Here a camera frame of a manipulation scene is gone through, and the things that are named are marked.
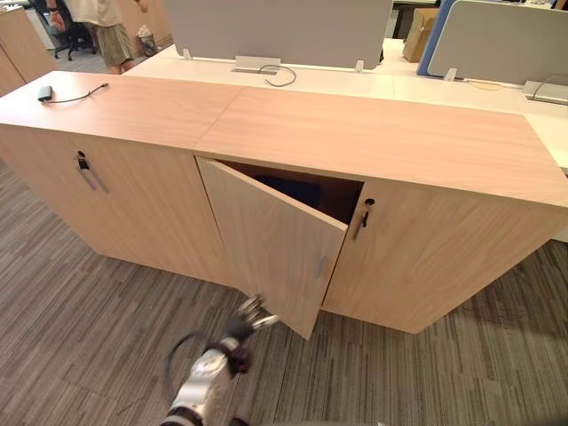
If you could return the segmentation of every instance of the office floor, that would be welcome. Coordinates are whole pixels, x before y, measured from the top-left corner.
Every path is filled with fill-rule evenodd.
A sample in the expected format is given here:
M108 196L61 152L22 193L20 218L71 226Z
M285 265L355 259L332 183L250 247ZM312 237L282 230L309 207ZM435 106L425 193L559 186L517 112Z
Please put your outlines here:
M171 42L166 42L161 49L165 49L170 46ZM80 49L79 51L74 51L72 55L73 60L67 60L67 51L63 51L59 54L59 59L55 59L55 65L59 71L76 71L80 73L101 73L107 72L105 67L105 62L100 57L100 55L91 53L89 49ZM135 59L135 62L139 64L147 59L145 56L140 56Z
M97 255L1 162L0 206L0 424L159 424L165 354L189 330L219 336L243 296ZM419 335L325 312L308 342L259 332L215 424L567 419L567 323L568 245L550 241Z

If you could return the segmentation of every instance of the cabinet handle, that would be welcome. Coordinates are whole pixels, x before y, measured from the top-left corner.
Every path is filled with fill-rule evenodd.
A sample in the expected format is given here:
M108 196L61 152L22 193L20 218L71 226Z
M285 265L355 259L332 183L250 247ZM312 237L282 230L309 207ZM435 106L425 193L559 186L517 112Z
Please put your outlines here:
M100 189L102 189L104 193L109 193L107 186L105 184L103 184L102 180L100 180L99 174L92 168L92 166L89 164L89 162L87 162L87 158L86 158L86 155L84 154L84 152L78 151L77 156L75 158L76 158L76 160L79 164L78 169L79 169L79 172L81 173L81 176L83 176L83 178L87 181L87 183L89 184L91 189L95 190L95 189L97 189L97 187L87 177L86 170L91 172L92 176L95 178L95 180L99 184Z
M89 186L90 189L92 189L93 191L95 189L97 189L97 187L95 186L95 184L93 184L89 178L87 177L87 175L85 175L84 169L81 169L81 167L77 167L77 171L79 172L79 174L83 177L83 179L85 179L85 182L87 182L87 185Z
M362 228L367 228L367 220L369 219L369 209L371 208L371 206L373 204L375 204L375 200L373 200L372 198L367 198L365 200L365 205L367 206L367 211L365 212L365 214L361 218L361 222L359 223L359 227L357 228L357 231L355 231L355 235L353 235L354 240L357 239Z
M322 256L318 262L318 267L316 268L316 280L320 278L320 275L324 272L324 268L327 264L327 256Z

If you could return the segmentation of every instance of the person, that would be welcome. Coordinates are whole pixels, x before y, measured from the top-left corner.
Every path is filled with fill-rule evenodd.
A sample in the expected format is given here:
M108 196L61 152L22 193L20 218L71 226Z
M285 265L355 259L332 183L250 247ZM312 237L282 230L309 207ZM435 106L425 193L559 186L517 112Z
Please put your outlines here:
M143 13L148 12L146 0L134 0ZM134 67L134 50L116 0L65 0L74 22L84 23L97 39L100 56L109 74L122 74ZM65 22L57 7L57 0L47 0L51 24L59 31Z

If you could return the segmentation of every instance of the white desk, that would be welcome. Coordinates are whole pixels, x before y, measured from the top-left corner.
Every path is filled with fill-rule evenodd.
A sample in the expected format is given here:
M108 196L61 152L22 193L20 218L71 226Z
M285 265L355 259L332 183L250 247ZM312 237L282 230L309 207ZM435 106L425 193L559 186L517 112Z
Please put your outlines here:
M444 82L416 75L417 64L402 57L401 40L385 39L384 62L372 71L357 74L341 68L292 66L297 80L282 89L347 96L396 99L454 107L471 107L523 114L560 167L568 172L568 107L526 100L518 87L496 91L466 82ZM134 67L127 75L191 80L209 83L270 87L264 79L286 82L290 74L257 75L233 72L232 61L185 60L175 46ZM561 237L568 241L568 231Z

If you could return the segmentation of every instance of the cabinet top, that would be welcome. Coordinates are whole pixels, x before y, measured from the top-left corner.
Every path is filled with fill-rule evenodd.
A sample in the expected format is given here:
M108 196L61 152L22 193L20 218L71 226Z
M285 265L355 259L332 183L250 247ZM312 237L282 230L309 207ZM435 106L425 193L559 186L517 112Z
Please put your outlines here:
M568 207L568 180L518 114L245 87L194 151Z
M53 88L53 100L84 95L75 102L42 105L37 92ZM69 131L193 148L241 90L230 84L54 71L0 98L0 124Z
M70 99L42 105L40 87ZM122 138L289 170L568 207L568 180L521 115L128 75L53 72L0 99L0 124Z

